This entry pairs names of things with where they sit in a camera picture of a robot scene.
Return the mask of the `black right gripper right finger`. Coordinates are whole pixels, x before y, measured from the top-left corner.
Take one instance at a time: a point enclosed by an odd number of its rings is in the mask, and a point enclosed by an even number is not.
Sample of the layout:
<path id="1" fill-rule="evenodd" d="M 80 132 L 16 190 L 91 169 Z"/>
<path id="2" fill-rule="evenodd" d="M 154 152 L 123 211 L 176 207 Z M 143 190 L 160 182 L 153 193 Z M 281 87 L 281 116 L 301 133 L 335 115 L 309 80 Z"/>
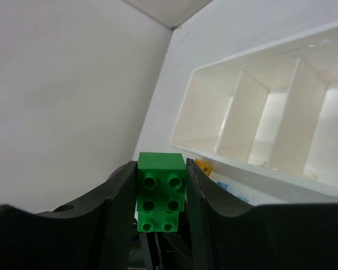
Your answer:
<path id="1" fill-rule="evenodd" d="M 195 269 L 338 269 L 338 203 L 253 206 L 186 167 Z"/>

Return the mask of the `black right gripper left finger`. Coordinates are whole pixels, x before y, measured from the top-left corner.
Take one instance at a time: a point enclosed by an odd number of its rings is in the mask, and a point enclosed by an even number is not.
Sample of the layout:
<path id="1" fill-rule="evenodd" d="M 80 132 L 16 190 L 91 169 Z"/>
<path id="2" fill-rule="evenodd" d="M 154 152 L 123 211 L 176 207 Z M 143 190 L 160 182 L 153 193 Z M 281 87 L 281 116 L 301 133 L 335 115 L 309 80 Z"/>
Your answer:
<path id="1" fill-rule="evenodd" d="M 53 211 L 0 205 L 0 269 L 127 269 L 137 163 Z"/>

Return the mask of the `green square lego brick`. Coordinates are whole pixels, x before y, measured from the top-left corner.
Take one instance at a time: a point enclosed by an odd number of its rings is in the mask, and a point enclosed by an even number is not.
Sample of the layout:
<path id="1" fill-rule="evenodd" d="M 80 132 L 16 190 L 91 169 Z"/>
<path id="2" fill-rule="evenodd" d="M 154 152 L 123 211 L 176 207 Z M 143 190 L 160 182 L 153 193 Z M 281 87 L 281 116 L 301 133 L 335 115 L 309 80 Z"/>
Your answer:
<path id="1" fill-rule="evenodd" d="M 141 152 L 137 162 L 137 210 L 184 210 L 187 169 L 180 153 Z"/>

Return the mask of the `green lego plate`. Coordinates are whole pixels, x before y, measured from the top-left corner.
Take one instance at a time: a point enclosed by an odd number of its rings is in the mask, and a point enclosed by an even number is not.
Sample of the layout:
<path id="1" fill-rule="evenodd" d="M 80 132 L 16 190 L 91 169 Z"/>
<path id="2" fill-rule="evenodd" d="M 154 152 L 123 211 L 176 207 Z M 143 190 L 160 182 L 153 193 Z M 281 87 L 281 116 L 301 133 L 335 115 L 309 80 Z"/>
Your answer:
<path id="1" fill-rule="evenodd" d="M 138 212 L 137 231 L 138 232 L 177 232 L 178 212 L 165 211 L 141 211 Z"/>

